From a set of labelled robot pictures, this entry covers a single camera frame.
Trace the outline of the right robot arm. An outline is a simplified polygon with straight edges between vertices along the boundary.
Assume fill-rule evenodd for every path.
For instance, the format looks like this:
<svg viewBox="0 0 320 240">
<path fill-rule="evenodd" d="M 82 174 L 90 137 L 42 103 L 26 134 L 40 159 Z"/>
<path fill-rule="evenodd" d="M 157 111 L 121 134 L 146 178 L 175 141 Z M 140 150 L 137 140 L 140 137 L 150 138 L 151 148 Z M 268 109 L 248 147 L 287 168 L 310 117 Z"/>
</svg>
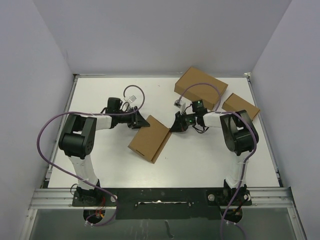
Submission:
<svg viewBox="0 0 320 240">
<path fill-rule="evenodd" d="M 246 184 L 247 162 L 257 150 L 259 135 L 253 121 L 246 110 L 240 111 L 209 111 L 202 100 L 191 102 L 192 113 L 186 113 L 186 104 L 176 100 L 174 106 L 179 108 L 175 113 L 171 133 L 183 133 L 193 127 L 199 134 L 209 128 L 222 129 L 223 139 L 227 149 L 235 154 L 231 168 L 225 178 L 229 188 L 222 192 L 223 200 L 232 205 L 238 201 L 241 194 L 237 188 Z"/>
</svg>

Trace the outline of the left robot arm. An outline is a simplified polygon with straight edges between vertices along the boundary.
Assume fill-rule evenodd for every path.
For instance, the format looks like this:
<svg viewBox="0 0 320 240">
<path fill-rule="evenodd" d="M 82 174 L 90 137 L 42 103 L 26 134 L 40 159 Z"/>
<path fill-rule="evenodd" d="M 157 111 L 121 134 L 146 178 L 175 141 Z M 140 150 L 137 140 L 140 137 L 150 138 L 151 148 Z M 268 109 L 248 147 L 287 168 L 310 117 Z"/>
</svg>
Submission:
<svg viewBox="0 0 320 240">
<path fill-rule="evenodd" d="M 100 186 L 100 180 L 91 160 L 96 131 L 113 129 L 117 124 L 127 124 L 130 129 L 150 127 L 138 107 L 122 110 L 122 105 L 120 98 L 110 97 L 101 115 L 69 114 L 58 141 L 58 147 L 68 156 L 75 174 L 81 178 L 76 188 L 78 197 L 83 197 L 91 206 L 97 205 L 102 199 L 102 193 L 96 188 Z"/>
</svg>

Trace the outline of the small closed cardboard box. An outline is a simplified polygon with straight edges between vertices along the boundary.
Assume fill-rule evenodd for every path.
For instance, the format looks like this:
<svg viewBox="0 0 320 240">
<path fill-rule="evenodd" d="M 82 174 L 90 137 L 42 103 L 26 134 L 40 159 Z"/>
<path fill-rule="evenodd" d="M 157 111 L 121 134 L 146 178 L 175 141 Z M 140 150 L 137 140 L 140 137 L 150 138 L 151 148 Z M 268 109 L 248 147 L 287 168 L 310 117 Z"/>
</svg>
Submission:
<svg viewBox="0 0 320 240">
<path fill-rule="evenodd" d="M 255 117 L 260 113 L 260 109 L 255 105 L 244 100 L 235 93 L 232 93 L 223 103 L 222 109 L 226 112 L 238 112 L 246 110 L 251 120 L 254 120 Z"/>
</svg>

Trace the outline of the aluminium table frame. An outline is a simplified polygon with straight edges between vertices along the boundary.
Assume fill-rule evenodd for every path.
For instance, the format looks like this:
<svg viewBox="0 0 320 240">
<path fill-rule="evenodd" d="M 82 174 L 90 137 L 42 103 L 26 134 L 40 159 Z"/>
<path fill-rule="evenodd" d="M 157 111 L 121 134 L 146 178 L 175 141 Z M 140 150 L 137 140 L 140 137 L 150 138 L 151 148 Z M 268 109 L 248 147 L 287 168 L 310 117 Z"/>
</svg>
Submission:
<svg viewBox="0 0 320 240">
<path fill-rule="evenodd" d="M 74 78 L 72 90 L 68 98 L 65 109 L 70 109 L 71 103 L 75 98 L 76 88 L 79 86 L 79 79 L 134 79 L 121 77 L 105 77 L 104 75 L 83 75 L 77 74 Z M 115 211 L 115 217 L 111 220 L 163 220 L 167 229 L 168 236 L 174 237 L 170 232 L 168 220 L 189 220 L 189 219 L 208 219 L 220 220 L 222 210 L 227 208 L 227 203 L 231 200 L 234 190 L 227 190 L 227 183 L 224 187 L 187 187 L 187 188 L 110 188 L 109 192 L 122 194 L 120 199 L 120 210 L 114 202 L 112 195 L 108 197 L 106 206 L 99 206 L 98 209 Z M 235 209 L 241 212 L 241 209 L 286 209 L 288 214 L 287 221 L 290 222 L 294 237 L 296 240 L 306 240 L 296 203 L 291 188 L 285 187 L 244 187 L 237 192 L 238 202 L 234 202 L 228 208 L 228 211 Z M 67 188 L 39 188 L 33 193 L 28 210 L 30 222 L 25 223 L 22 231 L 21 240 L 27 240 L 32 235 L 34 222 L 36 222 L 38 210 L 62 210 L 74 209 L 83 210 L 85 213 L 92 211 L 87 217 L 91 218 L 94 211 L 94 205 L 85 205 L 78 198 L 76 189 Z"/>
</svg>

